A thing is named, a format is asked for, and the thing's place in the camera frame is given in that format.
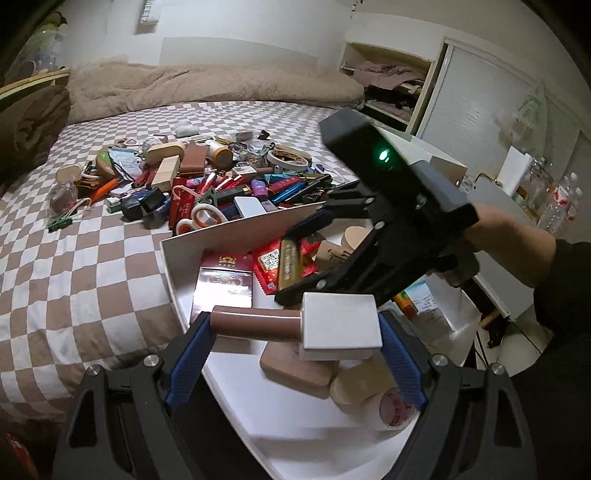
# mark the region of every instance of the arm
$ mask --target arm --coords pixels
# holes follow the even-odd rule
[[[484,250],[524,285],[536,288],[550,275],[556,239],[548,232],[517,224],[506,213],[476,204],[480,221],[464,233],[476,251]]]

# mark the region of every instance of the red box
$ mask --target red box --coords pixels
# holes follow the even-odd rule
[[[252,307],[252,255],[205,252],[193,295],[191,322],[216,305]]]

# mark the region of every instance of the white wall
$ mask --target white wall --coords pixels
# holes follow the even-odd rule
[[[348,41],[395,48],[429,60],[444,37],[471,44],[542,79],[586,119],[591,90],[544,21],[521,0],[366,0]]]
[[[264,43],[337,65],[350,8],[336,0],[163,0],[160,22],[138,26],[143,0],[66,0],[68,66],[126,55],[158,64],[164,37],[231,38]]]

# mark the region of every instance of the blue marker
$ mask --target blue marker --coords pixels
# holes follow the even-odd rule
[[[277,195],[275,198],[273,198],[271,200],[271,203],[273,205],[279,205],[281,202],[283,202],[283,200],[285,200],[286,198],[291,197],[294,193],[299,192],[301,189],[303,189],[306,186],[306,182],[304,181],[299,181],[298,183],[296,183],[295,185],[292,185],[291,187],[289,187],[287,190],[284,190],[283,192],[281,192],[279,195]]]

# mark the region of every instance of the cabinet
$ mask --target cabinet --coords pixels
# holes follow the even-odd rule
[[[362,43],[347,43],[341,62],[341,72],[354,76],[355,71],[365,61],[388,66],[408,65],[424,76],[424,81],[410,80],[402,82],[393,90],[379,89],[376,86],[366,87],[366,101],[362,112],[398,131],[416,134],[427,104],[433,94],[437,75],[441,70],[445,49],[436,61],[430,61],[391,48],[378,47]],[[406,112],[399,113],[389,106],[404,105]]]

